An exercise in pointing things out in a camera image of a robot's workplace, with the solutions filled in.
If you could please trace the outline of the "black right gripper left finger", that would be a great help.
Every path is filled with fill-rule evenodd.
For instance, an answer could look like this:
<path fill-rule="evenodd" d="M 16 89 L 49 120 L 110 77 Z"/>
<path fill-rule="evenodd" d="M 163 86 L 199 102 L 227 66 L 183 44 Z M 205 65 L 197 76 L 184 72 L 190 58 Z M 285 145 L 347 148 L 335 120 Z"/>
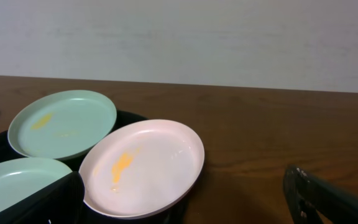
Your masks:
<path fill-rule="evenodd" d="M 56 180 L 0 212 L 0 224 L 78 223 L 85 185 L 78 172 Z"/>

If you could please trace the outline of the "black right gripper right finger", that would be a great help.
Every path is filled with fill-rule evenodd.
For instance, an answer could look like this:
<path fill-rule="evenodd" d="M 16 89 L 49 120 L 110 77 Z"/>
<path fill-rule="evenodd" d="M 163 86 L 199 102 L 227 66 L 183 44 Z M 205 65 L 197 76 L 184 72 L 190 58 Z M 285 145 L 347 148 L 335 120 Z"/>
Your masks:
<path fill-rule="evenodd" d="M 358 198 L 307 173 L 288 166 L 283 176 L 283 193 L 296 224 L 358 223 Z"/>

